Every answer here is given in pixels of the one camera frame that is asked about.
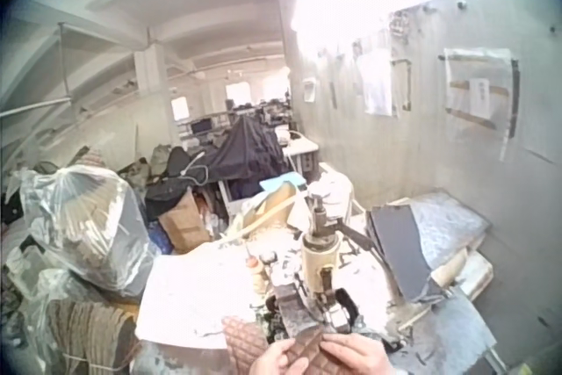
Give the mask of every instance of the person's left hand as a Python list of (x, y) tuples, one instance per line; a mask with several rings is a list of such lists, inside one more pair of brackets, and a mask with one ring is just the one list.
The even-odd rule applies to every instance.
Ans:
[(249, 369), (249, 375), (302, 375), (308, 368), (308, 359), (302, 357), (294, 362), (291, 367), (285, 352), (292, 347), (295, 339), (281, 340), (273, 343)]

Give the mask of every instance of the blue cloth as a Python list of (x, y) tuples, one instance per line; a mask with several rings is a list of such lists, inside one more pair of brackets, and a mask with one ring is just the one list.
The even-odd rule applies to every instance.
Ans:
[(169, 240), (166, 230), (164, 230), (164, 227), (162, 227), (159, 221), (151, 221), (148, 223), (148, 237), (163, 255), (169, 255), (174, 250), (174, 246)]
[(266, 192), (275, 192), (281, 187), (283, 182), (289, 182), (293, 184), (297, 189), (306, 184), (305, 178), (302, 177), (296, 171), (290, 171), (289, 173), (284, 173), (279, 177), (273, 177), (272, 179), (266, 179), (260, 182), (260, 186)]

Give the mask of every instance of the brown quilted fabric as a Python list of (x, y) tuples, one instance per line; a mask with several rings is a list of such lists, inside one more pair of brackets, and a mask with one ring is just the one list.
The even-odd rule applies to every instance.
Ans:
[(254, 322), (246, 322), (230, 316), (222, 320), (222, 327), (235, 373), (248, 374), (250, 366), (268, 348), (265, 334)]
[(320, 348), (322, 339), (322, 328), (311, 327), (302, 331), (296, 337), (296, 342), (289, 351), (287, 357), (289, 364), (292, 364), (300, 357), (307, 357), (310, 365), (306, 369), (306, 375), (349, 375), (351, 371), (336, 358), (325, 353)]

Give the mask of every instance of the arched ceiling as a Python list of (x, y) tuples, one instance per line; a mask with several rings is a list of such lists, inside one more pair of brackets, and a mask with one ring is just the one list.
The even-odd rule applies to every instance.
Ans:
[[(161, 42), (169, 73), (283, 53), (277, 0), (14, 0), (5, 20), (2, 111), (66, 95), (58, 23), (69, 88), (80, 106), (101, 110), (134, 75), (133, 52)], [(2, 119), (3, 147), (22, 133), (66, 123), (66, 105)]]

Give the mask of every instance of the hand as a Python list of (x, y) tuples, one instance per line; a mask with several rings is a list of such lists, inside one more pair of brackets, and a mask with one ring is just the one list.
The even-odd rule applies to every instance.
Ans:
[(308, 367), (308, 359), (302, 357), (294, 362), (291, 367), (285, 352), (292, 347), (295, 339), (281, 340), (273, 343), (249, 368), (249, 375), (302, 375)]
[(322, 336), (320, 347), (342, 361), (353, 373), (394, 374), (383, 343), (362, 335), (325, 334)]

